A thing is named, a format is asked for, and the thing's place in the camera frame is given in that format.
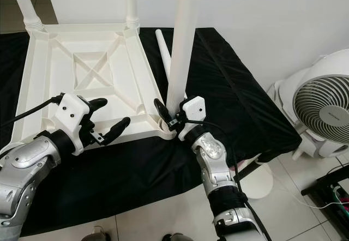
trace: white tile floor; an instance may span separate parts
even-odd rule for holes
[[[50,0],[32,0],[43,23],[57,23]],[[0,0],[0,33],[24,31],[22,15],[15,0]],[[340,157],[349,162],[349,153]],[[296,162],[284,154],[269,163],[274,174],[272,192],[250,203],[262,219],[274,241],[340,241],[337,231],[318,209],[300,204],[300,190],[316,178],[326,174],[339,162],[336,159],[312,159],[301,156]],[[89,234],[94,225],[102,226],[112,241],[156,241],[168,232],[183,232],[194,240],[216,240],[212,214],[202,186],[187,193],[140,207],[110,218],[80,226],[21,238],[21,241],[76,241]]]

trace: black cover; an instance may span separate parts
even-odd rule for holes
[[[162,30],[171,50],[173,29]],[[166,101],[167,79],[155,28],[142,28],[140,38]],[[15,114],[27,45],[26,33],[0,35],[1,122]],[[268,161],[300,143],[298,134],[214,28],[196,30],[186,92],[205,98],[206,120],[227,132],[238,160],[264,152]],[[228,143],[219,130],[208,129]],[[9,141],[10,130],[1,131],[1,147]],[[232,165],[231,153],[227,163]],[[89,150],[67,157],[40,184],[22,235],[112,216],[199,184],[195,156],[178,139],[152,137]]]

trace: fan grille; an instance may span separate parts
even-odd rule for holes
[[[319,136],[349,144],[349,124],[343,122],[342,125],[334,126],[321,118],[320,111],[328,106],[341,109],[344,119],[349,118],[348,77],[322,77],[304,84],[294,97],[294,110],[299,120]]]

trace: electric fan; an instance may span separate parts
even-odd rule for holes
[[[293,154],[333,157],[349,145],[349,49],[277,81],[268,91],[302,137]]]

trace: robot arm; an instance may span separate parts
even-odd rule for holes
[[[173,119],[157,99],[157,110],[170,130],[176,129],[178,138],[187,141],[201,167],[203,186],[214,216],[213,224],[220,241],[265,241],[247,197],[239,192],[226,164],[226,149],[200,123],[206,117],[204,98],[184,100],[180,112]]]
[[[18,240],[35,191],[64,155],[79,155],[97,142],[107,145],[129,125],[126,117],[106,135],[97,134],[90,120],[94,111],[105,106],[104,98],[86,101],[65,94],[54,116],[56,131],[42,131],[32,142],[6,151],[0,157],[0,241]]]

